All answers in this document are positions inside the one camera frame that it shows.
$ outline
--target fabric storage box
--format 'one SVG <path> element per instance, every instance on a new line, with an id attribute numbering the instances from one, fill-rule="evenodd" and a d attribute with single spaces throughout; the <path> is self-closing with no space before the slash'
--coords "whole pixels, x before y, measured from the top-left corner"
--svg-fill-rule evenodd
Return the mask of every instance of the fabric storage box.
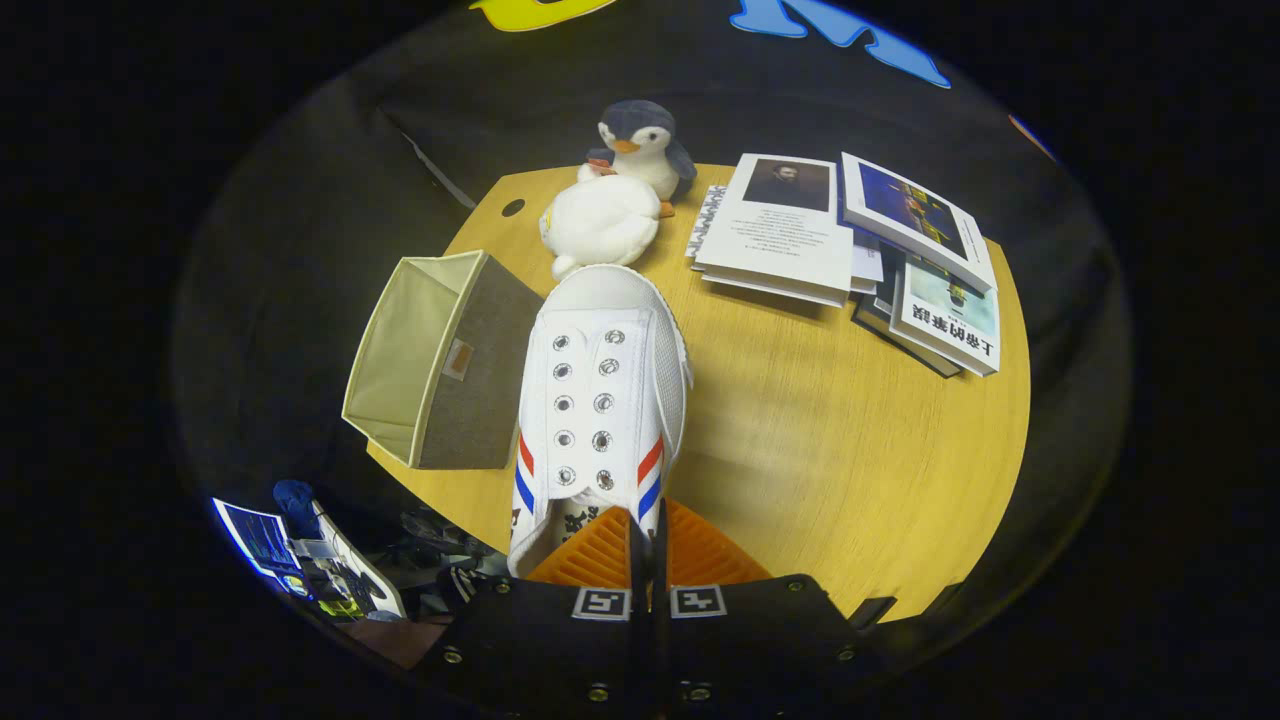
<path id="1" fill-rule="evenodd" d="M 483 250 L 401 259 L 356 351 L 342 418 L 410 468 L 506 468 L 541 304 Z"/>

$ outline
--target book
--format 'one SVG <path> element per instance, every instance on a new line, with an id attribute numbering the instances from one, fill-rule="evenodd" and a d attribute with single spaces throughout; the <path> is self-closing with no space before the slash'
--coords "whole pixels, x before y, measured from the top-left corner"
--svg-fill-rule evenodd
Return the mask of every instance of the book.
<path id="1" fill-rule="evenodd" d="M 716 213 L 724 201 L 727 191 L 727 184 L 713 184 L 707 188 L 707 196 L 703 197 L 703 206 L 698 211 L 698 219 L 694 220 L 694 229 L 689 233 L 689 242 L 685 245 L 685 258 L 694 258 L 690 268 L 695 272 L 700 273 L 705 270 L 703 264 L 698 261 L 698 251 L 701 250 L 703 241 L 707 238 L 707 233 L 710 232 L 712 222 L 716 219 Z M 855 228 L 852 242 L 854 251 L 850 255 L 852 263 L 849 270 L 849 291 L 859 293 L 876 292 L 877 283 L 884 278 L 879 238 L 861 228 Z"/>
<path id="2" fill-rule="evenodd" d="M 911 357 L 915 357 L 943 378 L 955 377 L 960 374 L 960 365 L 956 365 L 914 340 L 896 336 L 890 331 L 890 323 L 893 318 L 893 292 L 897 288 L 897 283 L 895 282 L 897 273 L 896 265 L 901 261 L 901 252 L 891 249 L 882 250 L 881 263 L 884 279 L 876 288 L 874 295 L 864 295 L 858 301 L 858 309 L 854 310 L 854 315 L 850 319 L 879 336 L 886 342 L 897 346 L 900 350 Z"/>
<path id="3" fill-rule="evenodd" d="M 1000 372 L 1000 302 L 996 288 L 965 288 L 946 270 L 906 255 L 895 275 L 888 329 L 980 377 Z"/>
<path id="4" fill-rule="evenodd" d="M 836 186 L 835 163 L 742 155 L 695 251 L 703 279 L 842 307 L 854 240 Z"/>
<path id="5" fill-rule="evenodd" d="M 947 270 L 973 290 L 996 287 L 978 222 L 938 193 L 841 152 L 841 220 Z"/>
<path id="6" fill-rule="evenodd" d="M 854 229 L 852 260 L 849 269 L 849 291 L 874 293 L 884 279 L 879 238 L 861 228 Z"/>

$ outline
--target monitor screen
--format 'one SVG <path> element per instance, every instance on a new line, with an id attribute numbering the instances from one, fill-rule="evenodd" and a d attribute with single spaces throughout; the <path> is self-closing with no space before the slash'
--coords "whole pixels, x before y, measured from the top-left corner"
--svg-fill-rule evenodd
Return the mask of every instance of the monitor screen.
<path id="1" fill-rule="evenodd" d="M 214 507 L 253 569 L 274 578 L 287 592 L 310 597 L 302 564 L 289 548 L 284 518 L 238 507 L 218 498 L 214 498 Z"/>

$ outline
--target white sneaker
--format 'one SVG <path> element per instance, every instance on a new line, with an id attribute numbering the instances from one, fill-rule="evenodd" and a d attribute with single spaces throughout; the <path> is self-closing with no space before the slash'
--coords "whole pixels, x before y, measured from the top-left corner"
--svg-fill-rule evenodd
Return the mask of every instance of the white sneaker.
<path id="1" fill-rule="evenodd" d="M 653 538 L 692 384 L 676 318 L 635 270 L 588 265 L 552 291 L 529 336 L 520 392 L 513 577 L 614 505 Z"/>

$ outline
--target wooden table surface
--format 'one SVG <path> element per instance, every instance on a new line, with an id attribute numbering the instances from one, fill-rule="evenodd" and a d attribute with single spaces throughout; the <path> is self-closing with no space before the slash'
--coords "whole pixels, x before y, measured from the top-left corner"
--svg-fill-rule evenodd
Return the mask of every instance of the wooden table surface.
<path id="1" fill-rule="evenodd" d="M 507 176 L 445 255 L 484 249 L 545 297 L 552 254 L 538 218 L 576 168 Z M 1021 465 L 1030 409 L 1027 332 L 1000 246 L 1001 372 L 943 379 L 835 309 L 708 283 L 685 245 L 709 184 L 733 168 L 699 165 L 692 191 L 631 266 L 662 291 L 696 383 L 668 497 L 714 523 L 774 575 L 808 573 L 846 615 L 869 597 L 922 612 L 963 580 L 991 541 Z M 513 200 L 524 208 L 502 210 Z M 413 495 L 500 552 L 513 468 L 410 470 L 369 454 Z"/>

